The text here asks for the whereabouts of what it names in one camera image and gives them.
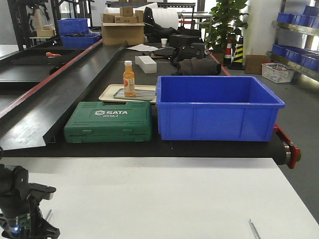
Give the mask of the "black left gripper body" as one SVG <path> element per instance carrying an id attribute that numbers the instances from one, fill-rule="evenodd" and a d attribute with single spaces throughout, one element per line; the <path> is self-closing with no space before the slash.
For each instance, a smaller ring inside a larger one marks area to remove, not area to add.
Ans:
<path id="1" fill-rule="evenodd" d="M 0 165 L 0 227 L 7 239 L 57 239 L 59 228 L 42 215 L 39 204 L 50 200 L 55 187 L 28 181 L 22 166 Z"/>

